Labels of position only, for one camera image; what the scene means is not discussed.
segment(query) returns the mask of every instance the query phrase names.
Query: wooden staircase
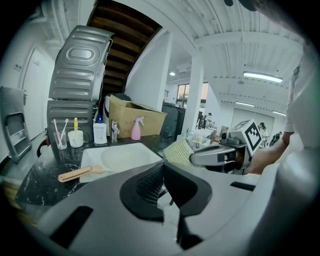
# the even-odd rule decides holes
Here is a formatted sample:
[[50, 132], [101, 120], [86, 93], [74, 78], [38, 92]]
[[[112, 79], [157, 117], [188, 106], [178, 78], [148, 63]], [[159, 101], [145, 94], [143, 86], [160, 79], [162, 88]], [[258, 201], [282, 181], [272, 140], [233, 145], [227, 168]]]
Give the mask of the wooden staircase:
[[141, 12], [112, 0], [97, 2], [88, 26], [114, 33], [103, 78], [103, 102], [107, 94], [125, 91], [131, 69], [162, 27]]

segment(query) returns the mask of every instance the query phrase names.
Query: person's arm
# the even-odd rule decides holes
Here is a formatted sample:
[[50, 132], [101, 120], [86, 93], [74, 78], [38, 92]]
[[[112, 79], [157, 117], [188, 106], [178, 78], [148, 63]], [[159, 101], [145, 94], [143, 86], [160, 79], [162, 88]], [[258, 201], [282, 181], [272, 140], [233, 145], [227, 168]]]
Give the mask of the person's arm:
[[293, 132], [284, 132], [282, 139], [278, 140], [272, 146], [260, 149], [253, 155], [250, 166], [245, 169], [245, 174], [262, 174], [264, 168], [268, 165], [274, 164], [290, 143], [290, 136]]

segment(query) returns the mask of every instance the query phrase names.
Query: faucet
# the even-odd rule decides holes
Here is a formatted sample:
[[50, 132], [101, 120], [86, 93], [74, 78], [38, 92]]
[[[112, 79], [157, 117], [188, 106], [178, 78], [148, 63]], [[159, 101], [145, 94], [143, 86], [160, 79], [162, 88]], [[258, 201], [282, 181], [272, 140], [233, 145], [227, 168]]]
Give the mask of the faucet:
[[111, 142], [117, 142], [117, 135], [120, 133], [120, 130], [117, 127], [118, 122], [113, 121], [111, 122]]

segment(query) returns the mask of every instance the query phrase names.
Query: soap dispenser bottle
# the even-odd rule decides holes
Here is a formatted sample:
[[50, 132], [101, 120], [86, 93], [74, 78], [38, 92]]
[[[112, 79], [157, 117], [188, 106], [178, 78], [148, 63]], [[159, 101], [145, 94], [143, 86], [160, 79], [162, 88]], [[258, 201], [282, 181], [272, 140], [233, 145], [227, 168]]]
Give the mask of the soap dispenser bottle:
[[93, 124], [93, 137], [96, 144], [107, 143], [107, 125], [102, 122], [101, 115], [98, 116], [98, 122]]
[[143, 117], [138, 117], [138, 118], [134, 119], [135, 124], [133, 126], [132, 133], [131, 133], [131, 139], [134, 141], [139, 141], [141, 139], [139, 122], [144, 126], [143, 119], [144, 119]]

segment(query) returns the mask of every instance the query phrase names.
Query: white cup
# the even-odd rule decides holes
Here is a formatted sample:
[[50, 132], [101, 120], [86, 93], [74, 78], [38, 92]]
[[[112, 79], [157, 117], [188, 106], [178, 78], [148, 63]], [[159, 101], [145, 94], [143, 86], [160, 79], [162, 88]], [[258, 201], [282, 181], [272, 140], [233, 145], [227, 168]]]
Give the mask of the white cup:
[[68, 132], [70, 146], [79, 148], [84, 144], [84, 132], [82, 130], [72, 130]]

